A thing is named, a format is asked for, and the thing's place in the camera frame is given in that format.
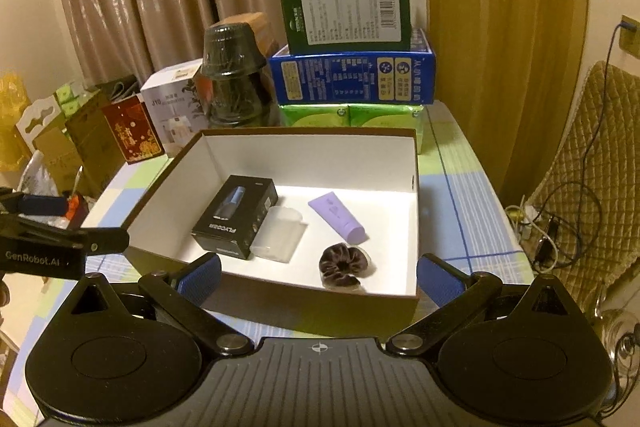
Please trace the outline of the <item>person's left hand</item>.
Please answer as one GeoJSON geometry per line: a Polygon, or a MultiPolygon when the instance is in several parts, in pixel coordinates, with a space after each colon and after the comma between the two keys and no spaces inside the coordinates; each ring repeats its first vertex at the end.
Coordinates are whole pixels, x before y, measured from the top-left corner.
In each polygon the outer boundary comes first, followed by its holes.
{"type": "Polygon", "coordinates": [[[0,308],[5,307],[10,302],[9,287],[6,286],[4,280],[0,279],[0,308]]]}

